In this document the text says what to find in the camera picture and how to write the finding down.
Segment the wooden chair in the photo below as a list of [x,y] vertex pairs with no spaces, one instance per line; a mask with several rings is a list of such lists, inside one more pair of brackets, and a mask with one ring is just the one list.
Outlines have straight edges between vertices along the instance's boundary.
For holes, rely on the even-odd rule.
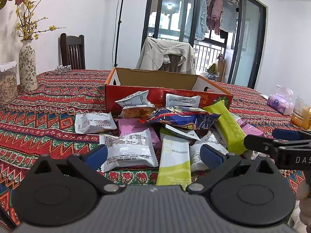
[[180,72],[180,66],[178,65],[178,62],[180,62],[181,56],[169,54],[169,60],[170,64],[162,64],[160,67],[160,71],[166,71],[166,72],[174,72],[179,73]]
[[66,33],[60,35],[60,50],[62,65],[71,65],[72,69],[85,69],[84,57],[84,36],[67,36]]

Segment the red box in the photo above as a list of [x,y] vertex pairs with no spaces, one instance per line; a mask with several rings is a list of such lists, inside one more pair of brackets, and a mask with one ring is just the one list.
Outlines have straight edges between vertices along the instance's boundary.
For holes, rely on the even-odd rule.
[[224,100],[228,109],[233,97],[229,91],[200,75],[114,68],[105,82],[106,112],[119,115],[122,107],[115,101],[146,90],[149,90],[147,99],[157,108],[165,106],[167,93],[188,97],[200,95],[199,107]]

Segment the ceramic vase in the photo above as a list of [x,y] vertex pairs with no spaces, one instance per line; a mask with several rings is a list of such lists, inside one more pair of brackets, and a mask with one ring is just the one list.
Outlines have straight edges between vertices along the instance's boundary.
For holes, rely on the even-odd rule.
[[38,88],[35,50],[31,42],[32,39],[24,40],[19,52],[19,75],[23,92],[31,92]]

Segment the metal screw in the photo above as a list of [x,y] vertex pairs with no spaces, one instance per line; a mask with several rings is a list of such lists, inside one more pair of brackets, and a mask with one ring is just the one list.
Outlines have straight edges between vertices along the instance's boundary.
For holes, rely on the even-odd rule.
[[104,186],[106,192],[116,192],[119,190],[119,186],[116,184],[107,184]]
[[192,183],[188,186],[188,188],[193,192],[200,192],[204,189],[204,186],[200,183]]

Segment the red patterned tablecloth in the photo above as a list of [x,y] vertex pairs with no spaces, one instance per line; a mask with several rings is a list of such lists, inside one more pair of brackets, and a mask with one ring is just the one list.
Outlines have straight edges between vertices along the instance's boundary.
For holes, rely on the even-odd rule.
[[[104,82],[109,71],[74,70],[56,75],[38,75],[38,90],[19,97],[0,109],[0,204],[13,221],[18,222],[12,207],[14,189],[39,155],[48,153],[55,159],[79,152],[86,153],[99,143],[98,135],[75,133],[75,114],[105,112]],[[244,121],[271,135],[274,128],[293,129],[290,117],[266,105],[255,90],[235,85],[221,86],[233,93],[230,111]],[[304,179],[301,171],[281,171],[296,191]],[[155,184],[154,168],[114,169],[102,173],[115,183]],[[205,174],[196,172],[192,178]]]

